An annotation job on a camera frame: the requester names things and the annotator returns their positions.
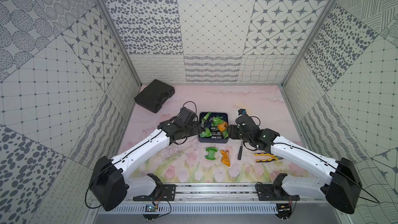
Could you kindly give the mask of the black plastic tool case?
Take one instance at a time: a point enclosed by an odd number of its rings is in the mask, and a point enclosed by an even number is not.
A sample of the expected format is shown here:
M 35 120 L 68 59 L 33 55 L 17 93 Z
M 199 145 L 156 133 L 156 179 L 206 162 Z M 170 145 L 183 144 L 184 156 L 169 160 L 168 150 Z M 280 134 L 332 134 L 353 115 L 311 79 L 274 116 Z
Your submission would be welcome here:
M 160 80 L 152 81 L 135 98 L 135 103 L 152 113 L 157 113 L 175 93 L 175 88 Z

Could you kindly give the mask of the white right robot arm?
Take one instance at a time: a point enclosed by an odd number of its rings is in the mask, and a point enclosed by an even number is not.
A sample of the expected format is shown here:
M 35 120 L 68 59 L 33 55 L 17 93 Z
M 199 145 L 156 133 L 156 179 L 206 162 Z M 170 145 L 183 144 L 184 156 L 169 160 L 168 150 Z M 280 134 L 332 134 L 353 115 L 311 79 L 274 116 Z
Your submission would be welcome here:
M 292 203 L 300 197 L 326 200 L 335 209 L 346 213 L 355 212 L 362 186 L 353 162 L 347 158 L 336 160 L 310 151 L 287 140 L 271 129 L 260 129 L 252 116 L 239 115 L 236 124 L 228 131 L 233 140 L 240 139 L 242 145 L 250 145 L 253 151 L 263 151 L 270 161 L 279 158 L 290 161 L 309 171 L 313 177 L 295 177 L 279 173 L 272 184 L 256 183 L 255 189 L 260 201 L 289 201 L 281 206 L 284 218 L 293 213 Z

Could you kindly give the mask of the green cookie packet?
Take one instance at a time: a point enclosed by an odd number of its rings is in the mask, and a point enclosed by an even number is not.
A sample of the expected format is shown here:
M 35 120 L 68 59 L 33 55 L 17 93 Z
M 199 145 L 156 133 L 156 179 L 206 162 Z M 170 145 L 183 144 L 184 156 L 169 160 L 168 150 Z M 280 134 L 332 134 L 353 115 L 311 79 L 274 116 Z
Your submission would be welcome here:
M 216 160 L 216 153 L 218 152 L 217 148 L 215 148 L 215 147 L 207 147 L 206 148 L 206 152 L 208 152 L 208 154 L 205 156 L 205 158 L 207 160 L 211 160 L 211 161 Z

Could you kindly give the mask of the orange cookie packet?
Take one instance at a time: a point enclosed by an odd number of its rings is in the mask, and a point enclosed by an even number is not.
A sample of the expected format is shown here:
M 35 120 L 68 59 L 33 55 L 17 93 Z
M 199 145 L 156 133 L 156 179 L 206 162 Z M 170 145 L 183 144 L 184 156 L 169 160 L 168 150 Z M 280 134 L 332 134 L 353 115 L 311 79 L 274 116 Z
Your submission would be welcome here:
M 230 162 L 230 155 L 229 155 L 229 151 L 228 150 L 221 150 L 220 151 L 222 158 L 221 158 L 221 162 L 226 165 L 227 167 L 231 166 L 231 162 Z

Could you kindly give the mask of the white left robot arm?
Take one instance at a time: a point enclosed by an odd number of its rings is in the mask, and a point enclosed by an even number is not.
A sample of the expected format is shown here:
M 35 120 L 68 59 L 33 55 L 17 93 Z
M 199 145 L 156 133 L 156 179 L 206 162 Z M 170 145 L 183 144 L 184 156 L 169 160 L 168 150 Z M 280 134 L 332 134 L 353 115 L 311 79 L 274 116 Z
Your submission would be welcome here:
M 94 166 L 87 191 L 92 192 L 101 208 L 110 211 L 125 199 L 162 197 L 163 184 L 152 173 L 132 178 L 133 172 L 150 157 L 178 140 L 186 141 L 200 132 L 199 118 L 192 110 L 182 107 L 177 116 L 159 123 L 148 137 L 129 150 L 108 158 L 103 156 Z

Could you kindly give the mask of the black handled hammer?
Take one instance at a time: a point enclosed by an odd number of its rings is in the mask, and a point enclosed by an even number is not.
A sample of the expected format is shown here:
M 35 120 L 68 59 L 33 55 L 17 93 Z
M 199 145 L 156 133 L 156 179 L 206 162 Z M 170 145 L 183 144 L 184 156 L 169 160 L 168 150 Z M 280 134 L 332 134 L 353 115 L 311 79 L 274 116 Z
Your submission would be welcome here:
M 240 144 L 240 147 L 239 147 L 238 156 L 237 156 L 237 159 L 239 161 L 241 161 L 241 158 L 242 158 L 243 146 L 244 146 L 244 141 L 242 140 L 241 144 Z

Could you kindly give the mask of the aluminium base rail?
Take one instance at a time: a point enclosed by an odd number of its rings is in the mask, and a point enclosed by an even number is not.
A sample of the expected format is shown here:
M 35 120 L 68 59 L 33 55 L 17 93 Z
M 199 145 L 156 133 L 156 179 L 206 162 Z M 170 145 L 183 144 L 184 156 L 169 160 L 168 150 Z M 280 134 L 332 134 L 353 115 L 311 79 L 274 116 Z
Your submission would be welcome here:
M 92 193 L 99 204 L 107 210 L 114 209 L 122 202 L 132 201 L 188 201 L 248 199 L 254 201 L 298 201 L 305 198 L 326 201 L 328 186 L 313 178 L 286 177 L 284 183 L 254 184 L 165 184 L 135 182 L 123 183 L 116 190 L 102 186 L 90 186 L 86 193 Z

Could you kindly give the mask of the yellow black pliers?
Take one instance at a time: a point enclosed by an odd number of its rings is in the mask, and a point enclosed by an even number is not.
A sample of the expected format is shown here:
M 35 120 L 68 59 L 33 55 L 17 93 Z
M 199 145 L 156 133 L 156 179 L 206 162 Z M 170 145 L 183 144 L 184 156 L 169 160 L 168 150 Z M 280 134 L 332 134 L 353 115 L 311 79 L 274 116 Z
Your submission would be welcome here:
M 255 153 L 255 162 L 256 163 L 268 163 L 278 161 L 279 158 L 275 155 L 265 153 L 265 152 L 256 152 Z

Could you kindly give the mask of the dark blue storage box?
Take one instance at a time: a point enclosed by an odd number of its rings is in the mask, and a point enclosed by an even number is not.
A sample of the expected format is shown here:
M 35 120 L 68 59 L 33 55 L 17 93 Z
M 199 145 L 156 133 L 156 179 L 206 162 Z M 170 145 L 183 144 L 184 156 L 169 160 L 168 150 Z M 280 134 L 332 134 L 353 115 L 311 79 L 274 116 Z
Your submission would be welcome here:
M 200 143 L 226 144 L 229 140 L 227 113 L 201 112 L 199 114 Z

